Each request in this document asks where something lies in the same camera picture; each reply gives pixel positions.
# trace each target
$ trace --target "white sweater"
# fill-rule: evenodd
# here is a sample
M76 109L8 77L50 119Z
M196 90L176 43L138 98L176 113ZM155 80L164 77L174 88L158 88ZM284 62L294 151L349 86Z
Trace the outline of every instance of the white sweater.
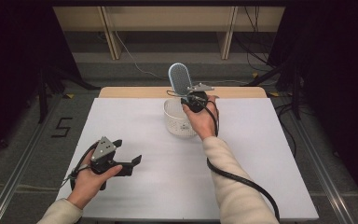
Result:
M205 155L211 164L223 171L252 180L234 158L228 145L217 137L203 141ZM216 200L220 208L220 222L230 223L278 223L261 194L242 183L212 173ZM83 211L60 199L53 203L38 224L72 224L77 222Z

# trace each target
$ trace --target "sleeve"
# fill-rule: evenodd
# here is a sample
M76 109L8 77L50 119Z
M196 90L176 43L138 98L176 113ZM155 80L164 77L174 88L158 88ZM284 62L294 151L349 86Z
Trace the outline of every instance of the sleeve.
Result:
M79 209L65 199L59 199L53 203L37 224L73 224L83 215Z
M217 137L203 140L203 148L211 164L223 171L252 180L241 168L228 145ZM278 223L261 194L235 180L212 173L220 221L227 223Z

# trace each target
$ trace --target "table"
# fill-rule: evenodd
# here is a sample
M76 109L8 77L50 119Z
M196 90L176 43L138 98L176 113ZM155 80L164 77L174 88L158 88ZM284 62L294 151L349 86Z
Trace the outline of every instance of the table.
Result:
M115 160L130 161L140 154L143 160L132 176L110 179L106 190L100 191L84 209L84 217L142 221L219 219L201 141L198 137L179 138L165 128L162 107L169 98L165 91L170 89L104 88L100 98L95 99L67 174L102 135L112 141L123 140ZM272 195L282 220L317 219L264 91L257 87L216 88L208 93L221 97L216 101L221 115L219 136L228 142L254 181ZM57 198L69 193L70 187L65 185Z

